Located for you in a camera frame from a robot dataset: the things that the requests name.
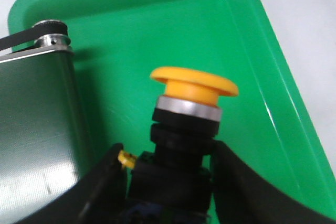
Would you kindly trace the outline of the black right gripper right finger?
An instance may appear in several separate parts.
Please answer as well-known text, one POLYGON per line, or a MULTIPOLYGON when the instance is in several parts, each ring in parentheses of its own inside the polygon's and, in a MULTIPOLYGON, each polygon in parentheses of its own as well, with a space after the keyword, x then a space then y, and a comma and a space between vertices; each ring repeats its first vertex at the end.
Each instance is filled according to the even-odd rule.
POLYGON ((211 173, 220 223, 333 223, 263 179, 222 141, 211 154, 211 173))

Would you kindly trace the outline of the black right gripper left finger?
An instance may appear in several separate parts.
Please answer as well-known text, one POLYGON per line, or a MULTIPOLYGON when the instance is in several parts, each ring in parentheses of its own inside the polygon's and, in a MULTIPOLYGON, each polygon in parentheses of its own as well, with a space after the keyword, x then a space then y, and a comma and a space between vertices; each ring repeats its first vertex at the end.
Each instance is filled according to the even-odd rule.
POLYGON ((114 144, 83 178, 21 223, 117 223, 124 209, 127 172, 114 144))

